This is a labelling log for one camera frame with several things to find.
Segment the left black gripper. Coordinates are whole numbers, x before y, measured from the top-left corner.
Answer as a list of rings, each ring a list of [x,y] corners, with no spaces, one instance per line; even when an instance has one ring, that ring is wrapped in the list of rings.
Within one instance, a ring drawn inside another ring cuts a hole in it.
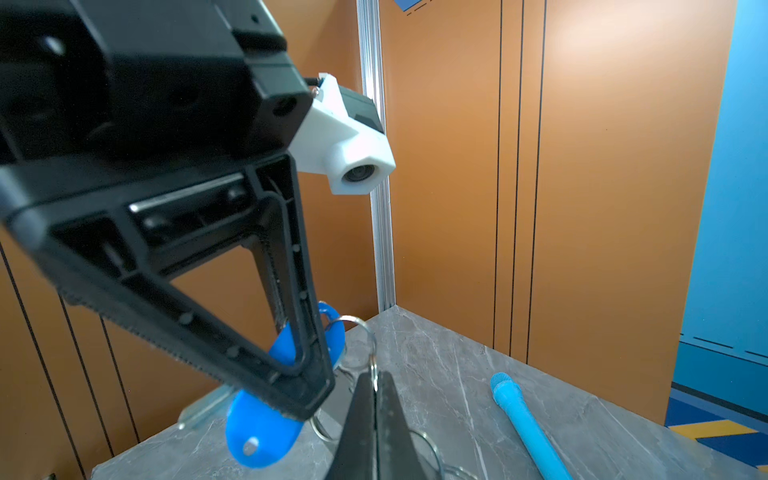
[[[310,106],[261,1],[5,1],[1,176],[158,174],[223,157],[291,178]]]

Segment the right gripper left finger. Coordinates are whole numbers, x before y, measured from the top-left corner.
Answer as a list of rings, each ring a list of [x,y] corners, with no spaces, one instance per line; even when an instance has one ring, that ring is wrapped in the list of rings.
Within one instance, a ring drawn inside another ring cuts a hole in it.
[[[375,394],[371,375],[358,377],[326,479],[376,478]]]

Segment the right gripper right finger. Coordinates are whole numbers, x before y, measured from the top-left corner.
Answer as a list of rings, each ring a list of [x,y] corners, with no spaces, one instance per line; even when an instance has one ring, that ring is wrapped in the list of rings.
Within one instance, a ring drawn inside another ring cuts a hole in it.
[[[427,479],[414,447],[393,376],[378,374],[376,390],[377,478]]]

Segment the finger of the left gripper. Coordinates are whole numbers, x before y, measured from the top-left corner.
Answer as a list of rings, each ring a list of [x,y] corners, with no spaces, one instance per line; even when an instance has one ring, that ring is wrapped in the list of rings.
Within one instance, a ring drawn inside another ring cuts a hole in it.
[[[3,179],[1,219],[62,296],[280,413],[310,418],[334,388],[316,306],[297,171],[210,157],[158,174]],[[241,246],[252,252],[285,365],[178,290],[173,279]]]

